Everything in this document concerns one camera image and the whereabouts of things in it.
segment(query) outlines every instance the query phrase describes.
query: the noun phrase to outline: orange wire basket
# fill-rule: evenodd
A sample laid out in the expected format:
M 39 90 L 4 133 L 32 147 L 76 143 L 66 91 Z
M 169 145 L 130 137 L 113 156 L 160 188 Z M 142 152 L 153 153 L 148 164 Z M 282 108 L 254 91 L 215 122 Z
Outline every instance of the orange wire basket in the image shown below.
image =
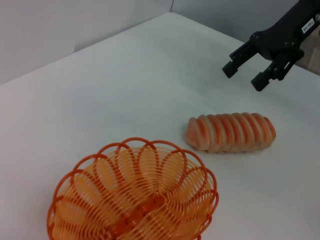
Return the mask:
M 46 226 L 50 240 L 200 240 L 218 201 L 216 178 L 196 154 L 133 137 L 85 157 L 59 182 Z

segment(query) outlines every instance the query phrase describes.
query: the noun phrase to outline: white label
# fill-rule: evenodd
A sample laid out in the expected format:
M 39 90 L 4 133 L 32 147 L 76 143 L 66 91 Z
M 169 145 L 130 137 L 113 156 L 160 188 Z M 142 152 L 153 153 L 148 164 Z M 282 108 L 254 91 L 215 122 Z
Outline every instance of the white label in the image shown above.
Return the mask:
M 311 18 L 311 20 L 302 28 L 302 32 L 305 34 L 313 25 L 315 25 L 315 20 Z

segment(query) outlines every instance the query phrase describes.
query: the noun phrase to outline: white tabletop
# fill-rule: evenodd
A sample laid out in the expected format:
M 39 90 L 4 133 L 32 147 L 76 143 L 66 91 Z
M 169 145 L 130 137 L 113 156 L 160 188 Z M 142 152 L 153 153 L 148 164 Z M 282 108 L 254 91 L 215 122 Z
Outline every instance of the white tabletop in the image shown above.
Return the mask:
M 258 112 L 277 131 L 250 154 L 197 152 L 220 202 L 204 240 L 320 239 L 320 77 L 293 67 L 256 92 L 257 56 L 228 79 L 242 43 L 168 13 L 0 86 L 0 239 L 47 239 L 59 180 L 83 157 L 128 137 L 190 149 L 201 114 Z

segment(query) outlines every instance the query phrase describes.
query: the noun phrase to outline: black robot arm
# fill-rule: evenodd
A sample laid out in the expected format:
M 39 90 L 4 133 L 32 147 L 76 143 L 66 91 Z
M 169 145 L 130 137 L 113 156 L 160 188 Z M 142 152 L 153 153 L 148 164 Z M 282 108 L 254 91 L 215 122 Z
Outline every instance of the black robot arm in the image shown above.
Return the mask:
M 255 32 L 243 46 L 230 55 L 222 70 L 231 78 L 238 68 L 256 54 L 271 65 L 252 81 L 257 91 L 262 91 L 270 79 L 283 80 L 292 66 L 304 56 L 301 43 L 320 25 L 320 0 L 300 0 L 275 25 Z

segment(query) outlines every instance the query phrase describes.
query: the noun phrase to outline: white wall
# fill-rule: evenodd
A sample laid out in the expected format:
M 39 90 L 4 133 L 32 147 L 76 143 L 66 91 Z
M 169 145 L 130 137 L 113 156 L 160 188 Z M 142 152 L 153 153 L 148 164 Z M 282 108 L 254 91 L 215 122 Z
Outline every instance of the white wall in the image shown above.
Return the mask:
M 275 24 L 298 0 L 174 0 L 172 12 L 243 42 Z
M 169 12 L 173 0 L 0 0 L 0 84 Z
M 173 0 L 73 0 L 75 50 L 170 11 Z
M 74 51 L 71 0 L 0 0 L 0 84 Z

